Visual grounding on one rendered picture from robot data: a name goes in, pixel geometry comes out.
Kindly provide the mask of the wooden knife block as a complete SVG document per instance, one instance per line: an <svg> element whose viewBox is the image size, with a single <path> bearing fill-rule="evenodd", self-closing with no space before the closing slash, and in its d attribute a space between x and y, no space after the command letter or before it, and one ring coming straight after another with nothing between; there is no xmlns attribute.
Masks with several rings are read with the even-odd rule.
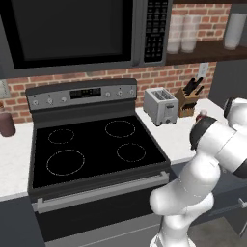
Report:
<svg viewBox="0 0 247 247"><path fill-rule="evenodd" d="M180 118L192 117L194 115L195 106L199 99L199 93L204 88L200 83L203 81L203 77L198 80L192 78L184 88L180 88L175 93L175 98L178 100L178 116Z"/></svg>

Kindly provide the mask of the dark red jar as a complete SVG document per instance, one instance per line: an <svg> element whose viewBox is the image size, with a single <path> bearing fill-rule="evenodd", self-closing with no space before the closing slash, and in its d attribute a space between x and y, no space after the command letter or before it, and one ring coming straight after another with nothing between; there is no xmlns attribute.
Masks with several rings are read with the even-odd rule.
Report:
<svg viewBox="0 0 247 247"><path fill-rule="evenodd" d="M3 137L15 135L15 126L12 115L5 109L4 104L0 101L0 134Z"/></svg>

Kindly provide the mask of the dark grey tall cabinet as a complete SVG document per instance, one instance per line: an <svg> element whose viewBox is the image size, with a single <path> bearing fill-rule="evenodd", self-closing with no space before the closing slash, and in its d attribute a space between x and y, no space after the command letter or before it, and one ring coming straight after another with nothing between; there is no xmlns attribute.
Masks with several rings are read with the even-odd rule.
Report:
<svg viewBox="0 0 247 247"><path fill-rule="evenodd" d="M218 62L208 98L221 108L229 97L247 99L247 59Z"/></svg>

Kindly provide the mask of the black and grey microwave oven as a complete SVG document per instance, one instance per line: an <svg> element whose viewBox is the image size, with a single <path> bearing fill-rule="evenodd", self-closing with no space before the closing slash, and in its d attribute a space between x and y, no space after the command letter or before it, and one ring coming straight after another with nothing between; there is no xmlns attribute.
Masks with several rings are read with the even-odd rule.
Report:
<svg viewBox="0 0 247 247"><path fill-rule="evenodd" d="M166 64L173 0L0 0L0 78Z"/></svg>

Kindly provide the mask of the wooden wall shelf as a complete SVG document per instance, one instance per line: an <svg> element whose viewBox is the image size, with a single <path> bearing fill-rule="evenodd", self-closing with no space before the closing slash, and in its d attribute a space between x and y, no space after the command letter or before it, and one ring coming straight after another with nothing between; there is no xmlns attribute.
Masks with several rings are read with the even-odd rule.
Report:
<svg viewBox="0 0 247 247"><path fill-rule="evenodd" d="M199 41L192 53L167 55L167 66L247 59L247 44L224 48L223 36L231 13L247 14L247 0L174 0L172 14L200 14Z"/></svg>

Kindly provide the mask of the black glass-top stove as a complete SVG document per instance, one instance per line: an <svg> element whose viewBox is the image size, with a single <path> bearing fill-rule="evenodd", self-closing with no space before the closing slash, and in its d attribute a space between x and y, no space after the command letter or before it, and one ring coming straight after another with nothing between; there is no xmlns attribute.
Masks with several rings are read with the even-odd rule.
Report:
<svg viewBox="0 0 247 247"><path fill-rule="evenodd" d="M135 112L137 82L68 82L26 92L34 128L32 205L141 178L170 175L170 160ZM47 247L77 247L96 229L151 214L150 188L35 215Z"/></svg>

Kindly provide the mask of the stack of white cups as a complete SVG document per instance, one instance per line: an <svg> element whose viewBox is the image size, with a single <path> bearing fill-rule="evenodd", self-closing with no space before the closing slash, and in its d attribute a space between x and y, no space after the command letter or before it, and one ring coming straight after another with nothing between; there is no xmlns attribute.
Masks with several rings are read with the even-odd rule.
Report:
<svg viewBox="0 0 247 247"><path fill-rule="evenodd" d="M180 48L181 33L183 27L183 15L172 15L168 37L167 52L177 54Z"/></svg>
<svg viewBox="0 0 247 247"><path fill-rule="evenodd" d="M192 53L196 47L197 33L201 17L199 15L187 15L184 18L182 36L181 36L181 51Z"/></svg>

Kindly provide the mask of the dark grey open drawer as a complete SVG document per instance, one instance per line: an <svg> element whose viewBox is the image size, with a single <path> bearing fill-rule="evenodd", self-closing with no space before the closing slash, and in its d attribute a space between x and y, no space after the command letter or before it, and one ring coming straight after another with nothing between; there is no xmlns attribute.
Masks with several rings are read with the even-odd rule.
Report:
<svg viewBox="0 0 247 247"><path fill-rule="evenodd" d="M212 191L213 208L200 216L194 225L224 217L236 234L247 240L247 207L241 208L238 199L247 202L247 179L221 169L221 177Z"/></svg>

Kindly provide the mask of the grey wall switch plate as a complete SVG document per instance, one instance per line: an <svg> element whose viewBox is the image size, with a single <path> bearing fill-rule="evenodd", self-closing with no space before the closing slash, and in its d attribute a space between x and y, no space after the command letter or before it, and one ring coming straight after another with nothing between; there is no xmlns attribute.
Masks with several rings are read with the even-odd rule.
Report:
<svg viewBox="0 0 247 247"><path fill-rule="evenodd" d="M2 98L9 98L10 97L10 91L8 87L8 83L5 79L0 80L0 99Z"/></svg>

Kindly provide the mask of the silver toaster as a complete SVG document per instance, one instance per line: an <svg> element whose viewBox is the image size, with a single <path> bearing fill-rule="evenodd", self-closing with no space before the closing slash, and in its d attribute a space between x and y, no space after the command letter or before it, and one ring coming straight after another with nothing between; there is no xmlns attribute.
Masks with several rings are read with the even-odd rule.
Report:
<svg viewBox="0 0 247 247"><path fill-rule="evenodd" d="M177 122L178 100L162 87L145 90L143 109L156 126Z"/></svg>

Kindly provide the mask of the white wall outlet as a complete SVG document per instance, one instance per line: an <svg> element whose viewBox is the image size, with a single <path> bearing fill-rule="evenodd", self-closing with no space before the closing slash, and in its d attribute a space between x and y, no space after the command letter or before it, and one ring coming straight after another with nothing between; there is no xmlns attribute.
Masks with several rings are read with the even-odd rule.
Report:
<svg viewBox="0 0 247 247"><path fill-rule="evenodd" d="M206 77L206 73L208 70L208 63L200 63L198 77Z"/></svg>

